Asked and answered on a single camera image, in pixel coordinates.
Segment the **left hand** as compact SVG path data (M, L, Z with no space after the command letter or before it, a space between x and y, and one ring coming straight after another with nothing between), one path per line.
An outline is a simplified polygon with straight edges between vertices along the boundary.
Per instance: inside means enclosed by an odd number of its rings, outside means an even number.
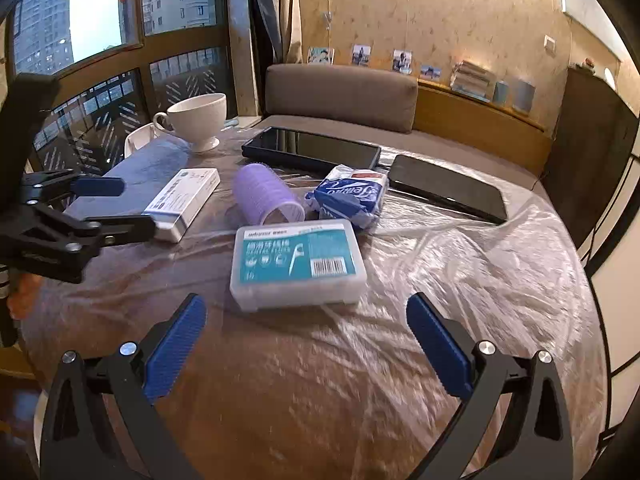
M43 277L39 275L20 275L8 298L8 308L14 320L24 320L32 313L42 282Z

